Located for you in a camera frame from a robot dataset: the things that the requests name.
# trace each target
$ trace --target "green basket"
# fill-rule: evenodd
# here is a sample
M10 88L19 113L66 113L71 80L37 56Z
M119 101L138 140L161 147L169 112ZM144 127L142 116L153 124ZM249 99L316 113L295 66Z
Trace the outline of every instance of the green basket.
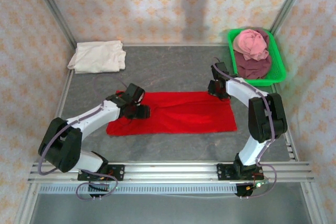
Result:
M228 35L227 35L227 40L229 42L229 48L230 48L230 54L232 58L232 63L233 63L233 70L234 73L238 74L237 70L237 65L236 65L236 59L235 59L235 54L233 52L233 40L236 38L236 36L245 29L232 29ZM249 84L253 86L270 86L274 83L282 82L286 78L286 70L284 67L284 64L282 63L282 59L277 47L277 44L274 40L273 35L266 31L265 32L269 36L269 45L268 45L268 51L269 55L272 57L272 66L271 69L269 70L268 74L264 79L259 79L259 80L246 80Z

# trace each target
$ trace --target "floral wall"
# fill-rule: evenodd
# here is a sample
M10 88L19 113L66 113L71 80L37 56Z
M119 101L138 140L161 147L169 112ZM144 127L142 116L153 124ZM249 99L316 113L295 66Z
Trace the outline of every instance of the floral wall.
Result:
M43 0L0 1L0 223L14 221L71 53Z
M228 29L269 29L285 0L55 1L78 42L210 44Z
M301 160L313 161L324 209L336 223L336 1L297 0L276 38L293 138Z

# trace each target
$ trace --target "gray floor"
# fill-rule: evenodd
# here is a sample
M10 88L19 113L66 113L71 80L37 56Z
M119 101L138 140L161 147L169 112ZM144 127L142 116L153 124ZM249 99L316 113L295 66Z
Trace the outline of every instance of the gray floor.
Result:
M96 90L95 74L74 74L66 98L62 118L70 118L93 108L123 85L134 82L145 91L206 91L212 79L211 64L218 57L232 72L227 47L124 47L126 69L100 76ZM126 161L232 161L248 137L247 108L232 98L237 132L213 134L154 134L125 137L106 135L106 126L89 135L83 142L86 151L95 151L110 162ZM284 137L276 140L262 157L264 161L287 161L289 155Z

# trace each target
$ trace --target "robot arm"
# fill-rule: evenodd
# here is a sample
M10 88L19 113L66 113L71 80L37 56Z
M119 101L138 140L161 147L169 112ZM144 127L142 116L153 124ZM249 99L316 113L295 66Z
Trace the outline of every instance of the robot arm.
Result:
M220 99L234 96L248 107L248 128L250 136L245 147L236 155L234 167L238 177L242 172L250 172L256 168L258 158L270 143L272 121L275 138L287 131L287 121L283 109L281 96L277 93L269 94L251 87L243 78L230 76L223 62L212 66L215 80L210 81L209 94ZM271 120L266 113L264 96L271 111Z
M125 92L107 97L101 105L82 115L53 119L38 154L64 173L73 168L104 173L108 161L95 152L82 151L81 142L96 129L122 116L148 118L150 108L140 105L143 97L144 90L131 83Z
M236 78L236 79L239 80L240 82L245 82L243 78ZM259 91L265 97L268 95L267 92L263 92L261 90ZM229 95L237 98L246 107L248 107L250 99L261 98L260 95L258 95L253 90L249 89L247 86L240 84L239 82L235 82L233 80L228 80L226 82L226 92ZM255 164L257 156L259 155L259 153L266 144L267 141L259 143L250 135L250 137L247 140L247 143L245 144L245 147L239 152L239 158L241 163L245 166Z

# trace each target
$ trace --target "red cloth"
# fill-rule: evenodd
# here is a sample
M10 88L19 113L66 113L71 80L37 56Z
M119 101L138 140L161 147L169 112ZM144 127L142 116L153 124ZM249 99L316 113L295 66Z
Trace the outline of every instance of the red cloth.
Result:
M221 101L207 92L146 93L141 104L150 106L150 118L120 118L109 123L107 134L199 134L237 130L230 101Z

